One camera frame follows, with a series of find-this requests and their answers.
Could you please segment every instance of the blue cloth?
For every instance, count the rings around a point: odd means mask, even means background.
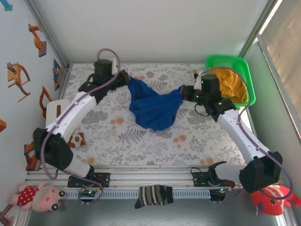
[[[183,103],[182,87],[169,94],[159,95],[143,81],[134,78],[131,78],[127,87],[132,95],[129,110],[135,114],[138,125],[157,131],[174,123],[175,115]]]

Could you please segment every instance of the yellow cloth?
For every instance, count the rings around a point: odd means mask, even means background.
[[[236,73],[229,69],[216,69],[210,73],[218,77],[223,98],[230,98],[233,103],[246,103],[246,86]]]

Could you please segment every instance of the gray floor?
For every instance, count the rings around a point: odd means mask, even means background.
[[[208,200],[176,200],[167,206],[134,209],[136,200],[100,200],[81,206],[62,201],[57,212],[32,212],[29,226],[275,226],[276,218],[256,216],[250,194],[230,203]]]

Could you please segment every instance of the metal frame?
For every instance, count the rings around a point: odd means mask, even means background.
[[[110,187],[106,190],[120,190],[120,189],[139,189],[141,186],[150,185],[167,185],[172,186],[173,189],[225,189],[230,190],[229,187],[194,187],[190,169],[197,167],[201,171],[208,171],[208,166],[101,166],[97,165],[95,172],[111,173]],[[56,168],[49,167],[50,173],[55,173]],[[41,181],[46,181],[60,189],[74,190],[68,188],[69,175],[59,172],[57,180],[51,180],[46,175],[45,171],[29,171],[25,182],[31,186],[38,186]]]
[[[61,81],[61,85],[60,85],[60,92],[58,95],[58,100],[62,99],[64,97],[66,88],[67,88],[67,84],[68,84],[68,79],[70,76],[70,71],[69,68],[67,68],[63,74],[63,80]]]
[[[246,53],[248,52],[248,50],[250,49],[250,47],[254,43],[254,41],[255,41],[257,35],[259,34],[262,26],[264,25],[265,21],[269,17],[271,11],[273,10],[273,8],[275,7],[277,2],[278,2],[278,0],[269,0],[268,1],[267,5],[265,6],[263,12],[261,13],[261,15],[258,19],[258,21],[256,22],[255,27],[251,31],[250,36],[248,37],[247,41],[245,42],[243,48],[241,49],[241,51],[238,55],[239,57],[244,58],[246,56]]]
[[[64,200],[77,200],[79,191],[78,190],[63,190],[66,192],[66,197]],[[187,190],[187,189],[173,189],[173,198],[174,199],[211,199],[210,191],[204,189],[195,189],[195,190]],[[108,190],[105,189],[103,191],[103,195],[101,196],[102,200],[114,200],[114,199],[135,199],[139,197],[139,190]],[[82,196],[81,200],[90,200],[91,197]]]
[[[19,214],[17,214],[17,217],[13,224],[11,226],[25,226],[28,225],[28,220],[30,216],[31,210],[22,211],[20,208]]]
[[[288,96],[288,93],[283,85],[283,82],[280,79],[280,76],[274,66],[272,57],[269,54],[269,51],[267,49],[267,46],[265,45],[262,36],[259,34],[257,36],[258,39],[258,46],[262,52],[263,58],[269,68],[269,71],[272,75],[272,78],[274,80],[274,83],[277,87],[277,90],[279,92],[279,95],[281,97],[281,100],[283,102],[283,105],[286,109],[286,112],[288,114],[288,117],[290,118],[290,121],[292,123],[293,129],[295,130],[295,133],[297,135],[297,138],[299,140],[299,143],[301,144],[301,121],[299,119],[299,116]]]

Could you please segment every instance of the green plastic basket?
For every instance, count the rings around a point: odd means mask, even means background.
[[[251,90],[251,95],[252,95],[251,105],[253,105],[256,101],[256,96],[254,92],[254,87],[253,87],[248,63],[244,59],[237,56],[212,55],[206,59],[207,70],[209,68],[218,67],[218,66],[233,68],[234,70],[236,70],[238,73],[241,74],[241,76],[245,79],[245,81],[247,82]],[[234,103],[234,105],[237,108],[244,107],[247,105],[249,101],[250,101],[250,97],[249,97],[249,93],[247,92],[246,104]]]

